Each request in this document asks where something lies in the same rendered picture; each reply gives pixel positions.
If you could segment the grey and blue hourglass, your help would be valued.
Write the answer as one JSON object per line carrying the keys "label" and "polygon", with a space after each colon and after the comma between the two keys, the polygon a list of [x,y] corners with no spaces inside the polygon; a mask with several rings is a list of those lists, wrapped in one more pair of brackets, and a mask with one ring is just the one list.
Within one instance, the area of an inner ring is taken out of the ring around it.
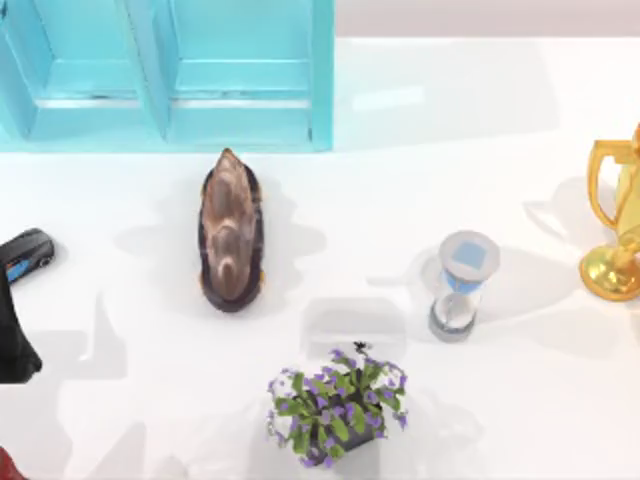
{"label": "grey and blue hourglass", "polygon": [[443,342],[460,342],[475,326],[484,286],[500,266],[500,249],[483,233],[461,230],[442,241],[438,260],[429,327]]}

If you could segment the purple flowering pot plant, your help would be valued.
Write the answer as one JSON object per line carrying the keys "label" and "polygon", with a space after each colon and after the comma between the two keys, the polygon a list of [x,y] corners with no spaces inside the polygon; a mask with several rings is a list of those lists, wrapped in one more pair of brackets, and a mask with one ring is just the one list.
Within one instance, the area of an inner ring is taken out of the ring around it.
{"label": "purple flowering pot plant", "polygon": [[356,341],[353,356],[336,348],[317,373],[284,368],[268,383],[267,434],[279,447],[291,448],[303,466],[330,467],[355,448],[386,438],[387,417],[407,427],[408,375],[391,361],[373,358],[369,349]]}

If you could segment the light blue rack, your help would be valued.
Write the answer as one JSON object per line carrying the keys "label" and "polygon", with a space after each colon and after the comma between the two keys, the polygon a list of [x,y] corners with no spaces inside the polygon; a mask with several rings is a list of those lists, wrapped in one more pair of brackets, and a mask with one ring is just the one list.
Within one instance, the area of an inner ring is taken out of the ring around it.
{"label": "light blue rack", "polygon": [[0,0],[0,151],[324,151],[335,0]]}

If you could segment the black toy car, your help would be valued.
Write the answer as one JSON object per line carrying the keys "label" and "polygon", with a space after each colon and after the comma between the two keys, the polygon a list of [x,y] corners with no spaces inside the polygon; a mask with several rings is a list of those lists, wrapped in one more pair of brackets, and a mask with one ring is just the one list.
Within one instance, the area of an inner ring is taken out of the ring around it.
{"label": "black toy car", "polygon": [[39,228],[30,228],[0,244],[0,262],[10,284],[48,266],[55,257],[53,238]]}

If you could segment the gold trophy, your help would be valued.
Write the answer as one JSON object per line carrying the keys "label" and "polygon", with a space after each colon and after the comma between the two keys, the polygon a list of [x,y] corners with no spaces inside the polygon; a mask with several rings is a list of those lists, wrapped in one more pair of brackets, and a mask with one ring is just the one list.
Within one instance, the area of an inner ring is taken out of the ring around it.
{"label": "gold trophy", "polygon": [[[602,163],[610,158],[621,167],[612,216],[599,200]],[[629,140],[596,140],[587,169],[587,193],[598,220],[615,233],[615,242],[591,249],[579,263],[584,286],[612,302],[640,298],[640,124]]]}

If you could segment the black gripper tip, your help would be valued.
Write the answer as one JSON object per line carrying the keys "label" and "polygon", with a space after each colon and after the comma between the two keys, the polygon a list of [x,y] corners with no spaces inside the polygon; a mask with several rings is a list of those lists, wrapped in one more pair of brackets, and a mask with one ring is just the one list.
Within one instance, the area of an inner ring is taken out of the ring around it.
{"label": "black gripper tip", "polygon": [[43,362],[19,323],[5,273],[0,273],[0,385],[25,384]]}

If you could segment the red object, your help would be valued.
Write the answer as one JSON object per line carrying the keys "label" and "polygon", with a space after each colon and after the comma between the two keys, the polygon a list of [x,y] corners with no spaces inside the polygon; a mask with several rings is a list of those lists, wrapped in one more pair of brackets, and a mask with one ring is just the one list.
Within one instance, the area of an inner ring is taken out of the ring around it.
{"label": "red object", "polygon": [[0,480],[27,480],[3,447],[0,447]]}

